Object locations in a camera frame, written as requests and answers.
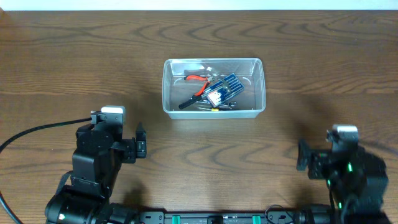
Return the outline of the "small claw hammer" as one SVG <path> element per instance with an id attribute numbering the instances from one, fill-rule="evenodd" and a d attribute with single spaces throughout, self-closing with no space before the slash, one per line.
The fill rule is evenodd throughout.
<path id="1" fill-rule="evenodd" d="M 218 85 L 216 88 L 211 89 L 210 91 L 205 92 L 205 93 L 203 93 L 203 94 L 201 94 L 199 96 L 193 95 L 188 101 L 180 104 L 178 106 L 179 109 L 182 110 L 182 109 L 184 109 L 184 108 L 196 103 L 197 101 L 202 100 L 203 98 L 207 97 L 208 95 L 217 92 L 220 89 L 225 89 L 227 92 L 231 91 L 230 85 L 229 85 L 229 83 L 227 81 L 222 80 L 222 79 L 218 79 L 218 81 L 222 82 L 222 84 Z"/>

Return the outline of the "red handled pliers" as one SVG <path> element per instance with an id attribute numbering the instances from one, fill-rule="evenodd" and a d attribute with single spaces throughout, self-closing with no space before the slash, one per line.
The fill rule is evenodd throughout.
<path id="1" fill-rule="evenodd" d="M 204 77 L 204 76 L 199 76 L 199 75 L 187 75 L 186 77 L 184 77 L 184 80 L 193 81 L 196 83 L 202 83 L 202 86 L 199 89 L 199 91 L 194 94 L 194 96 L 200 96 L 203 94 L 203 92 L 205 91 L 207 86 L 215 80 L 215 76 L 211 75 L 208 77 Z"/>

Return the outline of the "black yellow screwdriver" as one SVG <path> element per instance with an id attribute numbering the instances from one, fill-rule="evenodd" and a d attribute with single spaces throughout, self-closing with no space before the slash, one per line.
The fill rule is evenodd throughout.
<path id="1" fill-rule="evenodd" d="M 212 107 L 198 107 L 197 108 L 200 111 L 231 111 L 231 107 L 218 107 L 218 108 L 212 108 Z"/>

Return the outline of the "silver double ring wrench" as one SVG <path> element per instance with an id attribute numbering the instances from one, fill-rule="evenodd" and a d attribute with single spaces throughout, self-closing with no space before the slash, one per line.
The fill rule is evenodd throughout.
<path id="1" fill-rule="evenodd" d="M 219 110 L 233 110 L 233 109 L 236 109 L 236 107 L 237 107 L 237 102 L 236 101 L 231 101 L 231 102 L 226 103 L 226 104 L 220 104 L 218 106 L 218 109 Z"/>

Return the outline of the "blue screwdriver set case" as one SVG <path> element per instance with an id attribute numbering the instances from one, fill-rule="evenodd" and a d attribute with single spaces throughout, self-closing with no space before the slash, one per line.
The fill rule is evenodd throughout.
<path id="1" fill-rule="evenodd" d="M 230 74 L 214 85 L 205 90 L 205 99 L 210 102 L 212 107 L 219 105 L 234 98 L 244 90 L 244 85 L 235 74 Z"/>

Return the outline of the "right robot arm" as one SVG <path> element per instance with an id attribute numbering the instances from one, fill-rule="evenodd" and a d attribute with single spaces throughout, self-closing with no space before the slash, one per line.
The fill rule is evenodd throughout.
<path id="1" fill-rule="evenodd" d="M 389 183 L 386 164 L 359 145 L 357 131 L 327 132 L 332 149 L 312 149 L 298 142 L 297 170 L 309 179 L 325 180 L 330 205 L 309 205 L 295 214 L 295 223 L 389 223 L 381 210 Z"/>

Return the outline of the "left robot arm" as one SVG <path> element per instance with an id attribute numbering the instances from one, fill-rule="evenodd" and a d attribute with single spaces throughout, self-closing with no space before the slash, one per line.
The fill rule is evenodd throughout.
<path id="1" fill-rule="evenodd" d="M 147 155 L 146 131 L 123 138 L 123 113 L 93 112 L 76 131 L 73 169 L 65 173 L 45 208 L 47 223 L 139 223 L 139 213 L 109 201 L 123 164 Z"/>

